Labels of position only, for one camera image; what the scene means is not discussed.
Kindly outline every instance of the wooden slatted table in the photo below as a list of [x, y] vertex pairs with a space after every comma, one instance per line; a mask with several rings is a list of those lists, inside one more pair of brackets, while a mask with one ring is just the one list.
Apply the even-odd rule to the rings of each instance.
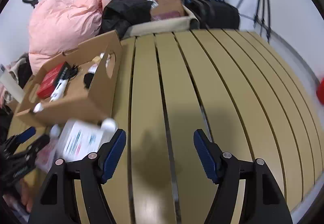
[[[238, 159], [263, 158], [290, 210], [312, 189], [323, 172], [322, 127], [294, 72], [260, 36], [195, 30], [121, 43], [112, 117], [127, 145], [103, 186], [117, 223], [204, 222], [217, 186], [193, 145], [198, 128]], [[239, 221], [244, 183], [232, 223]]]

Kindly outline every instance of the table slat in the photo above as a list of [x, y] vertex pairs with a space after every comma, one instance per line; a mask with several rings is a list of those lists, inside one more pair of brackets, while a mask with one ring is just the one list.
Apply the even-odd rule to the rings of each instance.
[[131, 157], [136, 222], [172, 224], [176, 217], [154, 36], [139, 37], [135, 45]]
[[116, 82], [112, 118], [117, 122], [118, 127], [126, 132], [126, 146], [124, 148], [122, 156], [120, 157], [113, 178], [108, 180], [108, 182], [103, 185], [103, 191], [106, 195], [107, 202], [116, 222], [131, 223], [128, 196], [127, 152], [129, 148], [129, 92], [135, 38], [132, 37], [123, 40], [121, 41], [121, 45], [123, 48], [123, 54]]
[[[315, 180], [322, 173], [322, 157], [320, 150], [320, 142], [316, 133], [315, 125], [312, 123], [311, 114], [303, 100], [301, 94], [299, 93], [297, 87], [294, 82], [291, 80], [289, 75], [285, 72], [282, 66], [278, 63], [278, 61], [266, 50], [254, 37], [252, 37], [247, 32], [240, 32], [240, 34], [255, 48], [257, 53], [261, 55], [265, 61], [271, 66], [276, 75], [282, 81], [282, 84], [285, 87], [285, 90], [289, 93], [290, 99], [285, 101], [285, 104], [295, 105], [296, 110], [292, 112], [291, 122], [293, 124], [293, 128], [296, 131], [296, 140], [299, 147], [300, 156], [302, 159], [303, 171], [305, 174], [307, 170], [309, 170], [310, 159], [312, 159], [313, 168], [315, 175]], [[308, 191], [314, 185], [314, 181], [312, 183], [304, 183], [304, 194], [307, 194]]]
[[204, 223], [217, 186], [206, 177], [193, 132], [208, 129], [186, 65], [172, 33], [156, 35], [170, 126], [182, 223]]
[[[215, 143], [238, 159], [251, 161], [240, 119], [233, 102], [205, 52], [190, 32], [175, 33], [197, 86]], [[239, 184], [232, 223], [238, 223], [244, 197], [245, 181]]]
[[[316, 149], [316, 148], [320, 148], [321, 150], [321, 158], [322, 158], [322, 168], [324, 166], [324, 131], [323, 128], [321, 126], [319, 117], [317, 115], [317, 112], [315, 110], [314, 104], [312, 103], [310, 97], [308, 96], [307, 92], [305, 91], [305, 88], [303, 87], [302, 83], [300, 82], [299, 78], [296, 76], [296, 74], [294, 73], [294, 71], [290, 68], [290, 66], [286, 63], [286, 61], [283, 60], [283, 58], [266, 42], [263, 40], [262, 37], [260, 37], [257, 33], [250, 33], [250, 35], [252, 35], [261, 45], [263, 48], [263, 50], [267, 50], [268, 53], [270, 53], [272, 55], [273, 58], [275, 58], [275, 60], [279, 63], [280, 66], [278, 66], [277, 69], [280, 69], [280, 77], [282, 78], [282, 80], [284, 80], [284, 83], [286, 84], [291, 84], [291, 82], [294, 83], [294, 86], [297, 88], [300, 96], [302, 97], [303, 101], [305, 102], [308, 111], [310, 112], [312, 121], [315, 125], [315, 129], [318, 135], [318, 141], [320, 144], [317, 144], [316, 140], [313, 139], [313, 135], [311, 134], [311, 143], [312, 144], [312, 149]], [[315, 178], [317, 179], [319, 176], [321, 175], [321, 172], [316, 170], [315, 171]]]
[[253, 154], [252, 158], [261, 157], [266, 161], [284, 194], [284, 181], [277, 146], [267, 118], [254, 92], [218, 41], [206, 30], [201, 32], [205, 32], [205, 35], [203, 38], [199, 37], [199, 40], [222, 75], [237, 105], [243, 126], [247, 132], [250, 151]]
[[[281, 81], [279, 79], [271, 80], [268, 78], [268, 73], [260, 72], [257, 65], [243, 50], [243, 48], [246, 50], [253, 50], [253, 47], [242, 37], [241, 39], [235, 36], [233, 39], [230, 37], [231, 34], [239, 35], [236, 31], [227, 31], [226, 33], [219, 30], [212, 31], [212, 33], [225, 47], [227, 53], [229, 53], [233, 60], [239, 65], [263, 105], [277, 143], [279, 155], [281, 157], [281, 166], [284, 169], [284, 181], [287, 194], [286, 201], [289, 209], [293, 209], [301, 201], [303, 196], [302, 172], [292, 129], [281, 102], [278, 100], [275, 90], [273, 89], [273, 87], [277, 85], [276, 83], [281, 84]], [[309, 170], [305, 173], [310, 173], [312, 177], [313, 164], [309, 164], [309, 166]]]

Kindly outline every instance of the white bottle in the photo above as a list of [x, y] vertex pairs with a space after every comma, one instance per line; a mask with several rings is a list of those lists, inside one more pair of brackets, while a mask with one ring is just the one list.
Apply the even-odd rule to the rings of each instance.
[[59, 80], [59, 82], [56, 85], [55, 90], [51, 94], [51, 100], [50, 101], [55, 101], [58, 100], [59, 98], [62, 98], [66, 85], [69, 80]]
[[58, 158], [66, 162], [82, 160], [86, 155], [97, 152], [103, 143], [109, 142], [115, 130], [104, 129], [86, 122], [69, 119], [57, 144]]
[[53, 165], [58, 137], [60, 136], [61, 129], [58, 124], [55, 124], [50, 130], [50, 142], [41, 149], [35, 160], [35, 165], [43, 170], [44, 172], [48, 173]]

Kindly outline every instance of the plastic container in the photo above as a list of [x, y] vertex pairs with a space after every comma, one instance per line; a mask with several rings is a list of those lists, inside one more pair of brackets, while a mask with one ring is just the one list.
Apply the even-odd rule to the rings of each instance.
[[93, 124], [69, 119], [57, 144], [58, 158], [66, 162], [82, 160], [87, 154], [97, 152], [103, 143], [109, 142], [116, 131], [117, 125], [115, 128], [101, 129]]
[[53, 165], [60, 133], [59, 125], [55, 124], [50, 131], [50, 142], [37, 154], [35, 165], [46, 173], [50, 171]]

